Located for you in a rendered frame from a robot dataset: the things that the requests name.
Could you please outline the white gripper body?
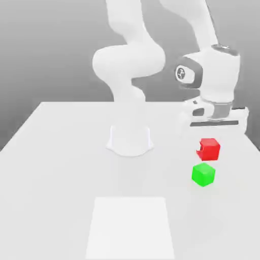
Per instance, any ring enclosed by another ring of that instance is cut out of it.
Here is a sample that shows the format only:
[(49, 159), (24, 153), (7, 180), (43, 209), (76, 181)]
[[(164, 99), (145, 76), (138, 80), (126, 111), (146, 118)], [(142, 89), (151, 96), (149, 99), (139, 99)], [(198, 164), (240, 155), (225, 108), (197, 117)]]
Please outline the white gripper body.
[(231, 109), (229, 116), (222, 120), (192, 117), (187, 112), (178, 115), (178, 134), (200, 136), (201, 138), (244, 135), (247, 130), (249, 110), (247, 107)]

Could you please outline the small red cube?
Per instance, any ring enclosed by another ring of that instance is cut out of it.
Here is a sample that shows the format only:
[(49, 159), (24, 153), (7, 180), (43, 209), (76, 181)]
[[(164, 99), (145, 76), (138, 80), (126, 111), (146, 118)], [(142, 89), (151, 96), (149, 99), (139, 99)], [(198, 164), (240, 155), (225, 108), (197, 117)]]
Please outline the small red cube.
[(220, 144), (215, 138), (202, 138), (200, 140), (200, 149), (196, 152), (202, 161), (218, 160)]

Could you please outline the small green cube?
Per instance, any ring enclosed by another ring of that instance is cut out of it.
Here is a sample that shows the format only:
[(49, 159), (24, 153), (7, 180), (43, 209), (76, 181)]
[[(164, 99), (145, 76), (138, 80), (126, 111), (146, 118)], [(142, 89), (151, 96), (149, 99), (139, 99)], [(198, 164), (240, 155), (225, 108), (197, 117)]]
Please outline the small green cube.
[(193, 166), (191, 179), (199, 186), (207, 186), (214, 182), (215, 169), (207, 163), (201, 163)]

